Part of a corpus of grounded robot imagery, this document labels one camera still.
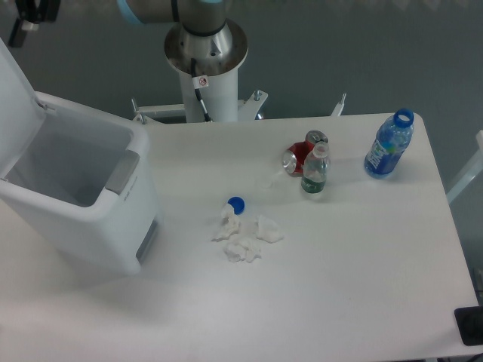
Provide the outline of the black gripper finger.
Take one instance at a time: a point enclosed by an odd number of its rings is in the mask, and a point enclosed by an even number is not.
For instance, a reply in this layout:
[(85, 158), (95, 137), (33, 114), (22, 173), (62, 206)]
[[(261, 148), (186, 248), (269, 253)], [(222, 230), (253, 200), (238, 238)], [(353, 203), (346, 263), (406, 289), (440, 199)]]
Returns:
[(57, 19), (60, 0), (16, 0), (17, 18), (8, 39), (8, 47), (21, 48), (28, 32), (38, 30), (40, 23), (53, 23)]

